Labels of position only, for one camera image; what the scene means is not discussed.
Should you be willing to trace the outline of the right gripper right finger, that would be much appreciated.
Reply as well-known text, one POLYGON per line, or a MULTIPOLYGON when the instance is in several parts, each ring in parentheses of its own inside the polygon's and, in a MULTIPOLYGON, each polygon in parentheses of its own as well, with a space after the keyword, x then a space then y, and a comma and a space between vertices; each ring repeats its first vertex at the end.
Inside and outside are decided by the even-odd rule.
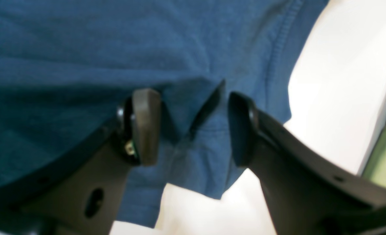
POLYGON ((278 235, 386 235, 386 188, 324 159, 241 93, 228 116, 233 159, 260 180, 278 235))

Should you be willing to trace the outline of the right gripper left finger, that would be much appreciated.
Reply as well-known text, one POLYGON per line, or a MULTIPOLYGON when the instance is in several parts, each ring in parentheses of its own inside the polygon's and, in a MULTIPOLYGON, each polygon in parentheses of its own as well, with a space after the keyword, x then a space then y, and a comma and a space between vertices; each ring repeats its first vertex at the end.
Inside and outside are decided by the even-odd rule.
POLYGON ((4 235, 108 235, 132 167, 157 163, 162 101, 138 89, 79 145, 0 188, 4 235))

